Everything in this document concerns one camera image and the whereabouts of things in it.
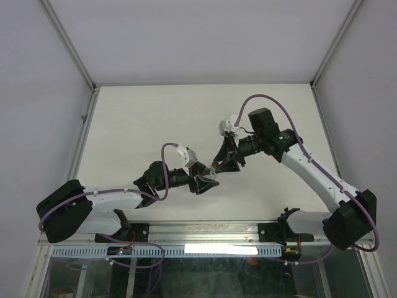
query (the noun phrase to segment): gray wall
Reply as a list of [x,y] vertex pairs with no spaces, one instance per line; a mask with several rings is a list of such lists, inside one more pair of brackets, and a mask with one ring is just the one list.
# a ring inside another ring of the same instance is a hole
[[0,37],[0,297],[19,297],[89,91],[38,1],[2,1]]
[[366,1],[318,84],[344,179],[378,197],[379,257],[397,296],[397,1]]

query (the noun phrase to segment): table surface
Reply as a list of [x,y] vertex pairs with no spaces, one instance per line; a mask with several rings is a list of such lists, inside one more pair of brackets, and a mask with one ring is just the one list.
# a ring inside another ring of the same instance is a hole
[[[279,100],[307,148],[335,169],[308,84],[123,86],[100,89],[78,179],[98,187],[131,183],[160,160],[166,142],[190,147],[209,165],[222,143],[220,121],[238,114],[245,98],[257,93]],[[281,130],[290,127],[282,111],[261,98],[246,106],[240,126],[250,130],[247,114],[261,107],[272,111]],[[173,149],[166,150],[166,161],[170,169],[181,167]],[[260,153],[246,163],[239,173],[219,174],[220,185],[205,194],[179,187],[164,202],[124,212],[130,220],[274,220],[286,207],[326,210],[299,176],[272,157]]]

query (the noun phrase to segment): white tabletop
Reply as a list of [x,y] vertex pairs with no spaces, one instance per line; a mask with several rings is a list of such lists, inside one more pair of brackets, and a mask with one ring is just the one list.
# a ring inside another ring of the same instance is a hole
[[[305,145],[335,169],[318,110],[308,84],[102,87],[89,130],[78,178],[85,186],[122,186],[160,160],[163,143],[193,149],[209,165],[222,137],[221,120],[237,114],[252,94],[268,94],[288,110]],[[289,128],[282,111],[266,99],[253,99],[247,114],[269,108],[281,130]],[[170,169],[180,168],[175,150],[166,150]],[[220,185],[196,196],[189,187],[171,189],[164,202],[124,210],[130,220],[274,220],[286,207],[326,210],[320,198],[292,171],[271,156],[246,158],[239,173],[222,173]]]

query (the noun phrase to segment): glass panel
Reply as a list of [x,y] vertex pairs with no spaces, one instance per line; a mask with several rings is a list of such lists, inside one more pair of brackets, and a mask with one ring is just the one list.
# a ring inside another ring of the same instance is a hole
[[[302,247],[311,260],[327,249]],[[117,260],[140,266],[157,261]],[[47,275],[42,297],[51,298],[371,297],[354,250],[335,251],[323,263],[298,266],[267,258],[166,258],[161,267],[135,270],[106,260],[52,258]]]

